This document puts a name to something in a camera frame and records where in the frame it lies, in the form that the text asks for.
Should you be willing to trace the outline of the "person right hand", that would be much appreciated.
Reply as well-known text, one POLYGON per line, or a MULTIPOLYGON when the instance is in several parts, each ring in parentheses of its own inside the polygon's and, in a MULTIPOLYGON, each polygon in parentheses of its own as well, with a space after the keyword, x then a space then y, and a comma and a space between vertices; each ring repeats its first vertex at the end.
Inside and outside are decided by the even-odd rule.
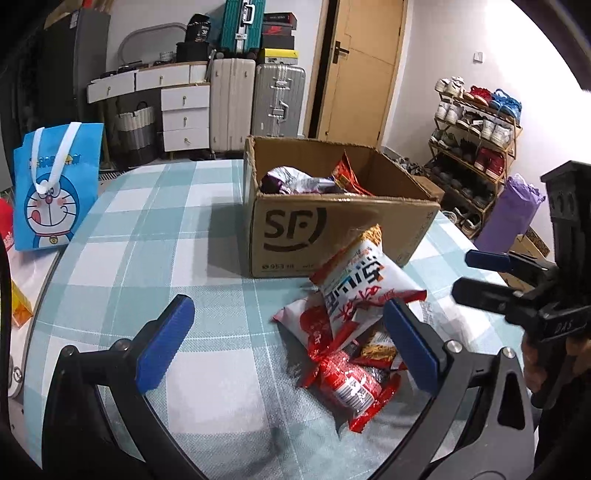
MULTIPOLYGON (((539 364, 538 350, 527 334, 522 337, 521 349, 524 359, 524 378, 527 388, 537 393, 547 377, 546 370, 539 364)), ((577 377, 590 369, 591 346, 589 340, 576 340, 569 337, 566 341, 566 352, 575 358, 573 376, 577 377)))

